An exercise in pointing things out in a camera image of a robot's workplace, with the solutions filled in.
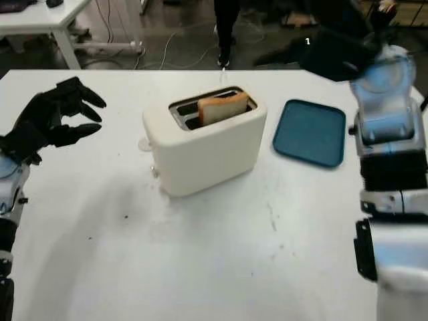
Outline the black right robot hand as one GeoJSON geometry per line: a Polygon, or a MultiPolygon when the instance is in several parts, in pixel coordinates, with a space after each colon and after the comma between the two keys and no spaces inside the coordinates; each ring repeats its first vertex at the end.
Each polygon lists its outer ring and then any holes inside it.
{"type": "Polygon", "coordinates": [[[297,63],[301,67],[315,65],[321,55],[322,48],[325,46],[324,40],[321,33],[316,36],[297,37],[283,48],[256,58],[253,66],[293,63],[297,63]]]}

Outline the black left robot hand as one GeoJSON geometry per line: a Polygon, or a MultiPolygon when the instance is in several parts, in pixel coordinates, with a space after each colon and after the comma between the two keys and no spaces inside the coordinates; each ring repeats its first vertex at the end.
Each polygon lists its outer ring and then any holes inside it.
{"type": "Polygon", "coordinates": [[[52,90],[36,94],[19,115],[16,124],[31,124],[43,137],[45,146],[67,146],[101,129],[102,119],[93,107],[105,108],[106,103],[83,85],[79,78],[73,77],[56,84],[52,90]],[[76,127],[62,124],[64,116],[78,114],[91,122],[76,127]]]}

